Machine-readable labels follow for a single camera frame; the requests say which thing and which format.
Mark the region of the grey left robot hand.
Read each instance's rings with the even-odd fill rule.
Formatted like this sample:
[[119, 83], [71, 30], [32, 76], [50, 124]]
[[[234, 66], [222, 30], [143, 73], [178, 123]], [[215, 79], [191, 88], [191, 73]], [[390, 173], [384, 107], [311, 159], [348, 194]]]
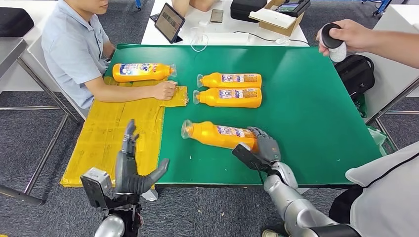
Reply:
[[124, 133], [122, 148], [116, 158], [115, 192], [119, 195], [141, 195], [147, 192], [163, 177], [169, 166], [169, 159], [165, 158], [148, 175], [138, 174], [135, 153], [136, 140], [139, 138], [139, 134], [134, 134], [135, 130], [135, 120], [131, 119]]

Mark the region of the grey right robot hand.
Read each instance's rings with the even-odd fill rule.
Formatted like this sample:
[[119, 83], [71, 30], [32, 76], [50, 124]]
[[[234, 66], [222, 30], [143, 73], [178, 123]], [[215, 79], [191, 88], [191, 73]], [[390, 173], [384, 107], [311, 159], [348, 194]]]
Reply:
[[257, 127], [247, 127], [250, 130], [255, 138], [257, 148], [253, 153], [261, 160], [264, 160], [269, 163], [280, 162], [281, 153], [277, 141], [268, 135], [265, 131]]

